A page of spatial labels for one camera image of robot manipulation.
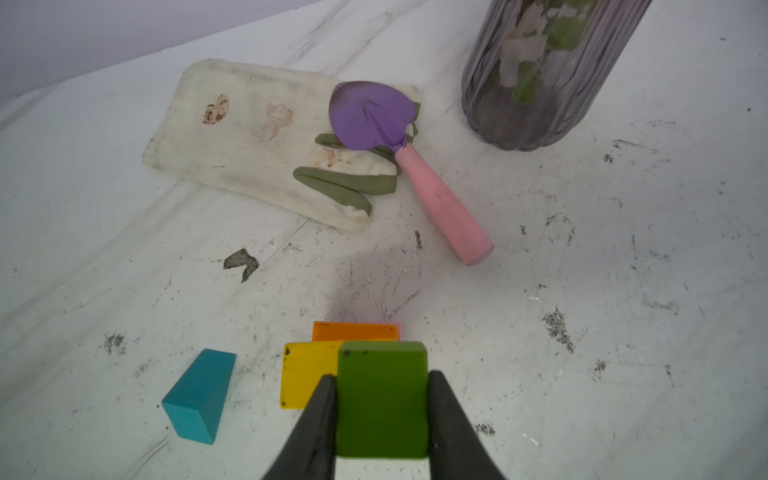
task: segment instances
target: trowel handle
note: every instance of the trowel handle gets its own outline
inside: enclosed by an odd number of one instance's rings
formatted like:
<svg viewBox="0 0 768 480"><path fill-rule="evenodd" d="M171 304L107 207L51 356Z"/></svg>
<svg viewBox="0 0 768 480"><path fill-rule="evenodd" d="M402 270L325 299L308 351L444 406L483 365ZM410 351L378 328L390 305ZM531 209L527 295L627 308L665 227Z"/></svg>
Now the trowel handle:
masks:
<svg viewBox="0 0 768 480"><path fill-rule="evenodd" d="M397 150L395 159L462 262L472 266L485 260L493 251L491 238L413 145Z"/></svg>

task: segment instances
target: purple trowel blade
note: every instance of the purple trowel blade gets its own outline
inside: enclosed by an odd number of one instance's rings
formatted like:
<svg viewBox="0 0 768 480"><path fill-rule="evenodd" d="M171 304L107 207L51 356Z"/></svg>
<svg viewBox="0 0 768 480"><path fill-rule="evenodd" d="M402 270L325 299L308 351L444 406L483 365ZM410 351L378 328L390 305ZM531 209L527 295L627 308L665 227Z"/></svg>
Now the purple trowel blade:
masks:
<svg viewBox="0 0 768 480"><path fill-rule="evenodd" d="M328 116L345 147L368 150L385 145L397 151L416 107L402 92L372 81L347 81L333 89Z"/></svg>

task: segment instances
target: table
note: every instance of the table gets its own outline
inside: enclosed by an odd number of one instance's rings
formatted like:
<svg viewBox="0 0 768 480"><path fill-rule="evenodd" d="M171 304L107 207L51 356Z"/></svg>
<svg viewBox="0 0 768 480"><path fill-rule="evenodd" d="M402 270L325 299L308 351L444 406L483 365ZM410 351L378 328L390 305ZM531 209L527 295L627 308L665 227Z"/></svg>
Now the table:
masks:
<svg viewBox="0 0 768 480"><path fill-rule="evenodd" d="M765 478L768 4L655 2L587 117L532 153L478 141L458 102L487 4L325 0L6 105L4 477L259 478L299 415L283 345L345 319L424 342L510 479ZM351 234L145 167L202 58L416 84L419 150L496 251L460 264L405 179ZM245 283L222 268L241 248ZM238 355L210 447L158 408L203 348Z"/></svg>

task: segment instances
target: purple shovel with pink handle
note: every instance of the purple shovel with pink handle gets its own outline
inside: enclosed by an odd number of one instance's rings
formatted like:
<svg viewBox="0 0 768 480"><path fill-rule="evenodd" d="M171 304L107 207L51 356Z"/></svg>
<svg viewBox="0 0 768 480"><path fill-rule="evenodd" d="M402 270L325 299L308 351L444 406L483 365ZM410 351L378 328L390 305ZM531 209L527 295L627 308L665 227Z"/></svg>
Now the purple shovel with pink handle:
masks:
<svg viewBox="0 0 768 480"><path fill-rule="evenodd" d="M429 215L464 264L485 260L493 242L448 185L408 143L406 128L416 116L408 97L395 88L371 81L338 84L328 114L336 136L351 150L385 145L411 180Z"/></svg>

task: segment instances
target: yellow block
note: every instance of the yellow block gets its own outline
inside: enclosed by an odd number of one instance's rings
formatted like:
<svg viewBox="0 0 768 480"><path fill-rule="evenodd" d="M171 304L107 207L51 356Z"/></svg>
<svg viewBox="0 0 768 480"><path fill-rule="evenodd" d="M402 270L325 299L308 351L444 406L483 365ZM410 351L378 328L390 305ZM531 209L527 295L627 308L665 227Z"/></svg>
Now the yellow block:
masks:
<svg viewBox="0 0 768 480"><path fill-rule="evenodd" d="M339 347L344 340L332 342L288 343L283 351L283 380L280 406L303 409L310 401L323 375L339 370Z"/></svg>
<svg viewBox="0 0 768 480"><path fill-rule="evenodd" d="M400 340L399 323L315 322L312 341Z"/></svg>

